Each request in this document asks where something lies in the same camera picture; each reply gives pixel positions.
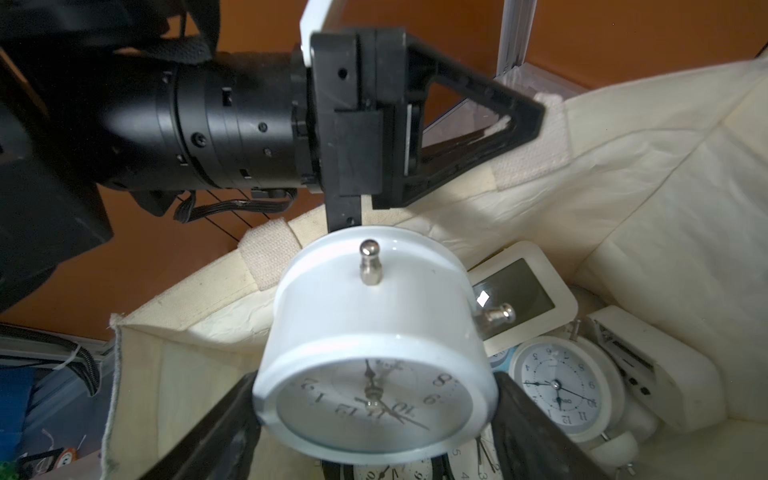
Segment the black round alarm clock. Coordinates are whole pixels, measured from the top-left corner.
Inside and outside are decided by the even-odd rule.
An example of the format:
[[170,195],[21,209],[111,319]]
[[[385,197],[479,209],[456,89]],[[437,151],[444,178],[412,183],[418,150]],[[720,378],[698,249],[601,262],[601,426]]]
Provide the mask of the black round alarm clock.
[[452,479],[445,456],[387,465],[345,465],[321,462],[325,479],[333,480],[436,480]]

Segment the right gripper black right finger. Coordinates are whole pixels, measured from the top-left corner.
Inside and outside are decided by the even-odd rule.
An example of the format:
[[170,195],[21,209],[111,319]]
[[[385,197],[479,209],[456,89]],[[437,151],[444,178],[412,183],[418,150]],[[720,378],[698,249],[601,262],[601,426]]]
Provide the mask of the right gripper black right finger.
[[508,374],[496,372],[494,380],[499,397],[490,426],[503,478],[589,480],[608,477]]

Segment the small white digital clock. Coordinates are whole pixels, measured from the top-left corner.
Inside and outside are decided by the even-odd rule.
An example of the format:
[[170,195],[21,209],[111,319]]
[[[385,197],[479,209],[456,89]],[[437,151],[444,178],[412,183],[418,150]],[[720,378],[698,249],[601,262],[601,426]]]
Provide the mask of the small white digital clock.
[[723,381],[708,357],[617,306],[587,318],[628,391],[669,427],[691,433],[726,420]]

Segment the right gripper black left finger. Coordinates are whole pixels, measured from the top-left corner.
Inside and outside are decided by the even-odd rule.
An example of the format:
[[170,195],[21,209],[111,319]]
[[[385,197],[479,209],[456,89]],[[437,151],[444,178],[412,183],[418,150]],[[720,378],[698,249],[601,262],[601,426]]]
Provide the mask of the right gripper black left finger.
[[252,397],[256,378],[251,372],[239,380],[141,479],[248,478],[261,434]]

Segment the white round alarm clock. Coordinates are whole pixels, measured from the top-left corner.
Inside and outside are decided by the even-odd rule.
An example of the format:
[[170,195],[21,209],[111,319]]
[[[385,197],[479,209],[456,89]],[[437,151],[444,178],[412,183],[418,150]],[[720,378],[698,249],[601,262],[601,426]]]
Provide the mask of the white round alarm clock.
[[342,464],[436,457],[490,423],[499,389],[460,260],[395,227],[359,226],[284,272],[253,386],[269,433]]

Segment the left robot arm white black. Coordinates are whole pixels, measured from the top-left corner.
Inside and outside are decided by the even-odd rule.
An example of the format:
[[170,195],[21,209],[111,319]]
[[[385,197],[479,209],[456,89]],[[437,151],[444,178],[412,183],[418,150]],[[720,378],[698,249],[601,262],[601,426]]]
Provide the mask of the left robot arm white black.
[[181,223],[276,214],[327,227],[406,207],[536,139],[544,106],[401,28],[334,32],[311,1],[289,53],[218,51],[216,1],[1,5],[1,305],[113,235],[100,187]]

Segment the cream canvas bag starry print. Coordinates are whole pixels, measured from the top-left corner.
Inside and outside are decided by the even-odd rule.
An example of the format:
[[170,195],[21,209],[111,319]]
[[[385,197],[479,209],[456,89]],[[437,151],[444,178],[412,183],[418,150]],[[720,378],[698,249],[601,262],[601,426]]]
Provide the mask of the cream canvas bag starry print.
[[[541,136],[415,204],[363,208],[473,267],[519,240],[558,273],[679,339],[720,371],[724,422],[645,442],[641,479],[767,475],[767,62],[689,70],[568,100]],[[261,360],[277,282],[327,232],[323,207],[111,320],[116,372],[102,475],[137,479]]]

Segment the large white digital clock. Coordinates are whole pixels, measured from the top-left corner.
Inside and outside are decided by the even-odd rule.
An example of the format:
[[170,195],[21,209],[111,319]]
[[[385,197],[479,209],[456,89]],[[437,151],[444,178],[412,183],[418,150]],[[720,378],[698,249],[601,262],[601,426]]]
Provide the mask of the large white digital clock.
[[509,316],[476,323],[486,354],[493,356],[576,318],[578,304],[542,249],[520,241],[469,271],[477,304],[512,308]]

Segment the dark teal alarm clock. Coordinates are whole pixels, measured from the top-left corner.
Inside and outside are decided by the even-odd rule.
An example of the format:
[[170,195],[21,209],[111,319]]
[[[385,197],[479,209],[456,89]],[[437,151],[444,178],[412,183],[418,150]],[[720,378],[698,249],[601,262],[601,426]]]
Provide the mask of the dark teal alarm clock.
[[455,480],[502,480],[491,426],[475,439],[448,454],[450,478]]

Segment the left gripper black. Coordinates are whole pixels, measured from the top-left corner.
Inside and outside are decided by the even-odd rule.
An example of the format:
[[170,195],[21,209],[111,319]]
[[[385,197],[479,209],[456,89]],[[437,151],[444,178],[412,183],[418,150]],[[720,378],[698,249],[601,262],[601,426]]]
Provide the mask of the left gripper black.
[[[377,210],[404,208],[535,140],[544,106],[434,50],[401,28],[315,33],[310,64],[292,67],[295,164],[324,195],[329,232]],[[439,84],[491,110],[491,127],[423,144],[425,103]]]

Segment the white twin-bell alarm clock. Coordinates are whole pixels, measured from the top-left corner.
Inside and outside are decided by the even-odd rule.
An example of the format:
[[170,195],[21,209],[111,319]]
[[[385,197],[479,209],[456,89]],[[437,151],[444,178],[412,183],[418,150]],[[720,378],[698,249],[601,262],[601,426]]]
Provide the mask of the white twin-bell alarm clock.
[[641,443],[659,420],[631,398],[622,371],[577,326],[517,346],[508,373],[604,472],[639,477]]

